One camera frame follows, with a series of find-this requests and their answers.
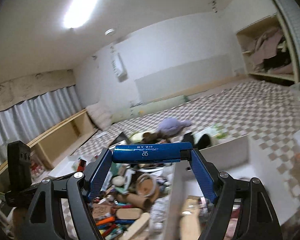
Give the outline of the black white plush toy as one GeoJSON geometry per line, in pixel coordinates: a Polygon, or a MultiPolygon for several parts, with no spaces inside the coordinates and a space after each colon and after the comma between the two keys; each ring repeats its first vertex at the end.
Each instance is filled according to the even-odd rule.
{"type": "Polygon", "coordinates": [[[225,142],[228,137],[228,133],[219,127],[210,126],[196,133],[190,132],[184,134],[181,142],[190,142],[194,148],[203,150],[225,142]]]}

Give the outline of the white tray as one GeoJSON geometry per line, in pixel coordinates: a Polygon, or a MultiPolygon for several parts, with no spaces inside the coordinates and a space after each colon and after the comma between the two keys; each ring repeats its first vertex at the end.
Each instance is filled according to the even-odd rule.
{"type": "Polygon", "coordinates": [[[85,160],[88,164],[90,158],[83,157],[82,155],[71,155],[64,158],[50,173],[48,174],[51,178],[58,178],[67,174],[77,171],[80,160],[85,160]]]}

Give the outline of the blue metallic tube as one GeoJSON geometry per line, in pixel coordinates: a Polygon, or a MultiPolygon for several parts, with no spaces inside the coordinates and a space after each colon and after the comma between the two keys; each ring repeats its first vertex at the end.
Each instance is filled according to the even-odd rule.
{"type": "Polygon", "coordinates": [[[112,161],[121,164],[177,163],[191,160],[190,142],[167,144],[118,145],[112,153],[112,161]]]}

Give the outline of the ceiling lamp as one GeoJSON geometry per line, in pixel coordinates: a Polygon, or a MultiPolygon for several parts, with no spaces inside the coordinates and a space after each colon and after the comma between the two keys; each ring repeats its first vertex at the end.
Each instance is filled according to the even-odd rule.
{"type": "Polygon", "coordinates": [[[76,29],[83,26],[91,17],[98,0],[72,0],[64,17],[63,27],[76,29]]]}

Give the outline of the smoke detector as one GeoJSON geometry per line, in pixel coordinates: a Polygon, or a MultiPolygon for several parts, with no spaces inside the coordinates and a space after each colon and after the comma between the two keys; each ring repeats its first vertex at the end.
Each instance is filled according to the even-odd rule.
{"type": "Polygon", "coordinates": [[[115,33],[116,33],[116,29],[115,29],[115,28],[110,28],[110,29],[106,30],[104,34],[105,34],[106,36],[112,36],[112,35],[114,35],[115,33]]]}

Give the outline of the grey curtain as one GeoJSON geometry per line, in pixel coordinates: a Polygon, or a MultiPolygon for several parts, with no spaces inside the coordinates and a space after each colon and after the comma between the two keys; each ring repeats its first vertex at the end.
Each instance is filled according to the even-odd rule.
{"type": "Polygon", "coordinates": [[[0,112],[0,160],[7,158],[7,144],[28,143],[51,127],[81,111],[75,86],[65,87],[18,103],[0,112]]]}

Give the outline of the wall air conditioner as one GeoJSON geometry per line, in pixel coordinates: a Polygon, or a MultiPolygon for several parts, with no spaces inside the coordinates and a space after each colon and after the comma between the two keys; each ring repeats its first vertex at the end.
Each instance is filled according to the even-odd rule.
{"type": "Polygon", "coordinates": [[[127,71],[120,54],[116,51],[114,46],[111,46],[111,65],[118,81],[125,81],[127,78],[127,71]]]}

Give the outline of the wooden low shelf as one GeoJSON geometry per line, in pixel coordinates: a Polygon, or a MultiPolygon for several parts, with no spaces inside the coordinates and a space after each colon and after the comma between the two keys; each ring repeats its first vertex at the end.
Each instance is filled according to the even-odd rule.
{"type": "Polygon", "coordinates": [[[27,143],[31,154],[38,157],[46,169],[44,174],[52,171],[67,156],[97,132],[87,110],[84,109],[48,129],[27,143]]]}

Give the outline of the round wooden hoop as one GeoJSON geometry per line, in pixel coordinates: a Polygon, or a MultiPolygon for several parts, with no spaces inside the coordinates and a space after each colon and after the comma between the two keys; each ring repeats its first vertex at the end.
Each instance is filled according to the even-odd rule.
{"type": "Polygon", "coordinates": [[[139,196],[148,198],[154,203],[160,194],[159,184],[156,176],[144,173],[136,181],[136,193],[139,196]]]}

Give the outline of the purple plush toy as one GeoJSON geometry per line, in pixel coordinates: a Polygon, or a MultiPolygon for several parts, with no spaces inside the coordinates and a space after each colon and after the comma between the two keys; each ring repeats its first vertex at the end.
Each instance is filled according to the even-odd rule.
{"type": "Polygon", "coordinates": [[[178,134],[183,128],[190,127],[192,123],[189,120],[179,121],[176,118],[166,118],[157,127],[157,132],[167,137],[178,134]]]}

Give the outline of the closet shelf with clothes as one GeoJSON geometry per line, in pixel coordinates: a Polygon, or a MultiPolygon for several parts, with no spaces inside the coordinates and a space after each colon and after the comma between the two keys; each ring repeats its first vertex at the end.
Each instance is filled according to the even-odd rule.
{"type": "Polygon", "coordinates": [[[264,17],[236,33],[246,74],[274,82],[300,81],[292,35],[281,14],[264,17]]]}

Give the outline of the beige pillow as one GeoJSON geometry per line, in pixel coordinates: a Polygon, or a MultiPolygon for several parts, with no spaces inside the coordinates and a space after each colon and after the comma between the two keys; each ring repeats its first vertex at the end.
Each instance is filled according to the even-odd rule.
{"type": "Polygon", "coordinates": [[[93,121],[93,123],[101,130],[106,131],[110,128],[111,122],[111,112],[102,103],[95,103],[86,107],[87,114],[93,121]]]}

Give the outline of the oval wooden board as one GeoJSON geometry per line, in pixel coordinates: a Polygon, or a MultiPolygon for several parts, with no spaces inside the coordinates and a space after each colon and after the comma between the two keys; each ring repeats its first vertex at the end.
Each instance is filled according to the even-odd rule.
{"type": "Polygon", "coordinates": [[[201,234],[199,215],[195,211],[183,211],[180,219],[180,239],[197,240],[201,234]]]}

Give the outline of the white storage box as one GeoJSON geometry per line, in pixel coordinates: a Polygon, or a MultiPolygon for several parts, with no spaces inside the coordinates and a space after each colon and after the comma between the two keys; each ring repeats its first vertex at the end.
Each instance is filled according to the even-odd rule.
{"type": "MultiPolygon", "coordinates": [[[[297,212],[297,205],[275,164],[268,158],[268,153],[248,135],[201,150],[207,161],[235,179],[259,178],[269,193],[280,225],[283,225],[297,212]]],[[[189,163],[186,161],[173,165],[170,204],[161,239],[179,238],[179,219],[184,200],[189,195],[203,196],[194,174],[187,171],[187,167],[189,163]]]]}

